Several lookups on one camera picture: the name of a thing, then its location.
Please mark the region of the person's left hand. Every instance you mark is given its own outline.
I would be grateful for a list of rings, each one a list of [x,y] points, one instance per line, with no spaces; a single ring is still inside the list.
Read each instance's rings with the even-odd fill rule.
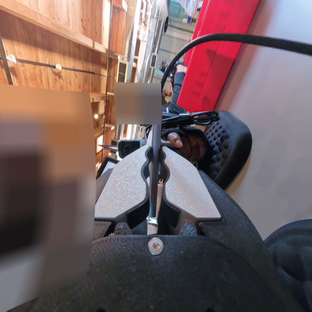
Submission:
[[[206,153],[207,148],[205,142],[197,134],[187,133],[185,135],[179,135],[177,132],[171,132],[167,135],[166,139],[177,148],[181,156],[189,162],[196,162]]]

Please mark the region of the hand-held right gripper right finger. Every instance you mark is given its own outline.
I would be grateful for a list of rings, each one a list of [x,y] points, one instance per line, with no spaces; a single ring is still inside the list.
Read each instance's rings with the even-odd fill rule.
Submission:
[[[171,235],[186,223],[220,221],[221,215],[197,168],[168,147],[162,147],[165,181],[159,213]]]

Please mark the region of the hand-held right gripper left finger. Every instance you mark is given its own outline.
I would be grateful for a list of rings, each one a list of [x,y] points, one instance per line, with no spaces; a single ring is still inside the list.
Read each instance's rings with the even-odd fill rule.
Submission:
[[[144,145],[120,160],[96,195],[95,221],[127,223],[133,229],[149,214],[149,157]]]

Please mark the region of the red plastic bin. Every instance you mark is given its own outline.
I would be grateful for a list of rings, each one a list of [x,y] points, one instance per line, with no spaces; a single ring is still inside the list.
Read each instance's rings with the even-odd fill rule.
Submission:
[[[245,34],[259,0],[205,0],[196,23],[193,39],[212,33]],[[189,50],[184,61],[187,72],[177,101],[189,111],[215,108],[240,43],[214,41]]]

